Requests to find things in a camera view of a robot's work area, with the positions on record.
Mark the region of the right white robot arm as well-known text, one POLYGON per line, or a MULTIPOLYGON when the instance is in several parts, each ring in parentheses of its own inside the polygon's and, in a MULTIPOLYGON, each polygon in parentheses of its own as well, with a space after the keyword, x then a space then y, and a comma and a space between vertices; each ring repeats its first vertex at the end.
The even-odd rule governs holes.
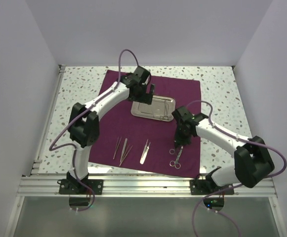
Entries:
POLYGON ((175 148, 190 145, 192 137, 200 137, 225 150, 234 160, 233 165, 218 167, 198 182, 209 193, 216 194, 223 186, 235 183, 253 188, 275 169, 262 138, 223 131, 209 116, 203 113, 194 115, 185 106, 175 109, 172 115, 176 121, 175 148))

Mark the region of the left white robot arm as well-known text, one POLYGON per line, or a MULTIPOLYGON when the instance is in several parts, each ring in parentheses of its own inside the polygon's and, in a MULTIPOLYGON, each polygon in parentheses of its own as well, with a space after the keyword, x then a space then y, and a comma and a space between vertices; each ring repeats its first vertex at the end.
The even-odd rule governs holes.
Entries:
POLYGON ((67 179, 71 181, 71 189, 82 194, 87 190, 88 176, 87 159, 77 157, 77 153, 85 147, 92 146, 100 135, 100 120, 118 103, 122 101, 152 103, 155 86, 147 91, 147 80, 151 73, 138 66, 133 73, 120 76, 107 90, 86 104, 76 103, 71 111, 68 132, 73 141, 74 153, 72 167, 67 172, 67 179))

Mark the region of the steel surgical forceps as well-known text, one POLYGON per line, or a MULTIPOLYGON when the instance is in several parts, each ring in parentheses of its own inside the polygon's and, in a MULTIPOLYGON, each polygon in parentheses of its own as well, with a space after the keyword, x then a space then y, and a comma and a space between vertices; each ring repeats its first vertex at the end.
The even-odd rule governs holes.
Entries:
POLYGON ((118 151, 119 146, 120 146, 121 139, 122 139, 121 137, 118 137, 118 138, 117 138, 117 142, 116 142, 116 146, 115 146, 115 151, 114 151, 113 159, 115 159, 115 157, 116 157, 117 151, 118 151))

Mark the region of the steel scalpel handle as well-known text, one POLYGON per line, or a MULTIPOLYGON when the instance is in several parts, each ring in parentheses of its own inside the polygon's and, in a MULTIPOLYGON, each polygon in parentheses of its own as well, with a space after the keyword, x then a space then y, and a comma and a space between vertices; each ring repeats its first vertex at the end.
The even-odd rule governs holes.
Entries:
POLYGON ((143 163, 145 162, 145 159, 146 159, 147 153, 148 153, 149 148, 150 148, 150 144, 151 144, 151 142, 149 142, 149 144, 147 145, 147 148, 146 148, 146 150, 145 150, 145 154, 144 154, 144 157, 143 157, 143 163))
POLYGON ((141 156, 141 158, 140 158, 140 164, 144 164, 144 163, 143 163, 143 157, 144 157, 145 150, 146 150, 148 144, 149 144, 149 140, 147 139, 146 144, 145 144, 145 146, 144 146, 144 150, 143 150, 142 156, 141 156))

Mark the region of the purple surgical cloth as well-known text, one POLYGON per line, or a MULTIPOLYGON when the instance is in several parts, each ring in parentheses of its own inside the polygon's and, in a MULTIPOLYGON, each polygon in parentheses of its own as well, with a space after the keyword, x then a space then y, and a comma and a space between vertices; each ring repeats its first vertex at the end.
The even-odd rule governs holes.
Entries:
POLYGON ((122 101, 100 120, 100 136, 90 149, 89 162, 171 176, 196 177, 200 172, 200 138, 193 137, 191 144, 183 148, 179 159, 181 168, 171 167, 169 162, 175 157, 169 154, 169 150, 174 147, 176 122, 135 117, 130 112, 131 106, 131 102, 122 101), (118 137, 122 139, 113 159, 118 137), (125 138, 132 149, 119 166, 125 138), (140 164, 147 139, 151 142, 150 148, 144 164, 140 164))

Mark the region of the steel surgical scissors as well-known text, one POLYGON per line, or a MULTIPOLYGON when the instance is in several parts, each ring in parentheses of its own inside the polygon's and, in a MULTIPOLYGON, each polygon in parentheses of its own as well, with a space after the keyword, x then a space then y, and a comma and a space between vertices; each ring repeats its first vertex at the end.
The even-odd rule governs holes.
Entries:
POLYGON ((175 160, 171 160, 169 162, 169 165, 171 167, 175 167, 176 169, 180 169, 181 168, 181 164, 179 163, 179 159, 181 157, 181 153, 182 153, 182 151, 179 151, 178 154, 176 155, 176 159, 175 160))

